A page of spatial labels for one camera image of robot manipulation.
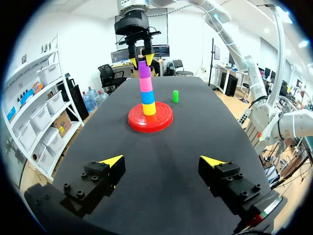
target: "blue ring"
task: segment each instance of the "blue ring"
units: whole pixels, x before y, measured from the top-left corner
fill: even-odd
[[[155,101],[155,95],[153,91],[141,92],[141,100],[143,104],[152,104]]]

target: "floor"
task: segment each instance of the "floor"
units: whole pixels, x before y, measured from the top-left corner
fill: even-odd
[[[245,104],[239,100],[239,98],[242,98],[243,96],[243,93],[239,90],[235,92],[234,97],[228,97],[226,95],[223,95],[220,91],[215,91],[215,93],[223,101],[223,103],[229,108],[229,110],[231,111],[231,113],[236,119],[239,118],[241,114],[243,113],[243,111],[249,107],[249,104]],[[75,136],[76,135],[73,136],[73,138],[69,142],[69,145],[72,143]],[[290,156],[290,152],[284,153],[285,158],[288,158],[287,155]],[[282,226],[284,226],[288,222],[288,220],[290,219],[290,216],[293,214],[293,212],[296,210],[297,206],[301,203],[301,200],[305,196],[306,190],[312,178],[311,171],[308,170],[309,167],[310,167],[310,164],[304,165],[301,169],[302,172],[300,171],[296,172],[295,175],[291,179],[287,180],[284,185],[276,189],[277,192],[279,192],[281,195],[283,195],[284,197],[288,199],[288,202],[283,208],[283,210],[280,212],[280,214],[275,219],[275,222],[274,222],[275,230],[280,229]],[[51,183],[48,179],[46,179],[43,175],[41,175],[40,172],[37,171],[34,166],[32,166],[29,162],[27,162],[24,168],[22,180],[21,180],[21,188],[20,188],[21,194],[23,194],[23,192],[27,188],[29,188],[30,186],[36,183],[45,185],[47,182]]]

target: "water bottle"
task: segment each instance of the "water bottle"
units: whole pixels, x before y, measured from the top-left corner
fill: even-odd
[[[90,114],[94,110],[94,100],[91,98],[90,94],[86,94],[85,92],[83,92],[83,100],[87,111]]]
[[[94,99],[97,97],[97,92],[95,89],[91,89],[91,87],[88,87],[88,91],[87,94],[89,94],[93,100],[94,105],[96,105],[96,102],[94,101]]]
[[[94,99],[97,106],[100,107],[100,105],[109,97],[107,93],[102,93],[102,91],[98,91],[99,95]]]

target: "ceiling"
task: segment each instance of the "ceiling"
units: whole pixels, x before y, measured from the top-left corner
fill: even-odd
[[[271,11],[268,7],[257,6],[268,3],[270,0],[215,0],[229,12],[232,19],[241,27],[246,28],[258,35],[277,48],[276,28]],[[176,8],[186,5],[185,1],[175,2],[168,8]],[[52,0],[44,8],[44,12],[67,12],[75,15],[83,15],[100,19],[108,19],[118,14],[116,0]],[[299,27],[294,24],[284,24],[286,36],[287,60],[296,65],[300,76],[309,77],[313,80],[307,65],[313,63],[309,55],[308,47],[299,48],[298,44],[305,39]]]

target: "white plastic bin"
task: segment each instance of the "white plastic bin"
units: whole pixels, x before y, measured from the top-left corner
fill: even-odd
[[[53,162],[53,157],[47,151],[44,144],[38,143],[33,153],[33,159],[39,166],[41,166],[42,169],[44,169],[45,172],[49,173]]]
[[[42,140],[52,156],[55,156],[64,145],[64,140],[60,136],[59,130],[55,127],[49,127]]]
[[[37,71],[41,83],[46,86],[62,76],[59,63],[52,63],[42,70]]]
[[[47,101],[47,107],[48,107],[49,113],[55,114],[64,105],[61,92],[62,91],[58,91],[53,97],[51,97]]]
[[[14,129],[16,137],[20,140],[26,151],[29,151],[36,139],[36,133],[28,120],[18,129]]]
[[[50,120],[51,115],[48,111],[47,103],[44,103],[35,109],[30,116],[31,124],[40,131],[44,130],[44,128],[49,124]]]

